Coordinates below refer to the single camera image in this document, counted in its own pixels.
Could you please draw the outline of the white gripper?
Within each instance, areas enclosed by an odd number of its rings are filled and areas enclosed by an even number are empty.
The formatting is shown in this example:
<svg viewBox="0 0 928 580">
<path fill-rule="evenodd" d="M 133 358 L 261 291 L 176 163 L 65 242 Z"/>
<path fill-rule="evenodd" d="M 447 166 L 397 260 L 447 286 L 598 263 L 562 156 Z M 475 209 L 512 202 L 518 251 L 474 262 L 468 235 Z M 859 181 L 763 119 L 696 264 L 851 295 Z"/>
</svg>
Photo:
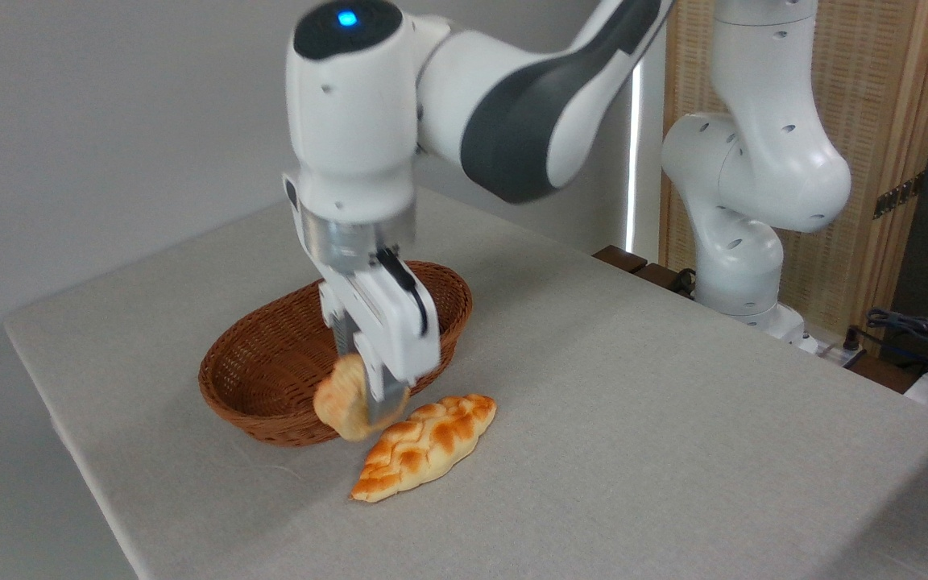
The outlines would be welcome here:
<svg viewBox="0 0 928 580">
<path fill-rule="evenodd" d="M 401 259 L 350 274 L 319 264 L 319 272 L 321 315 L 338 357 L 363 360 L 369 425 L 395 421 L 410 387 L 441 363 L 433 298 Z"/>
</svg>

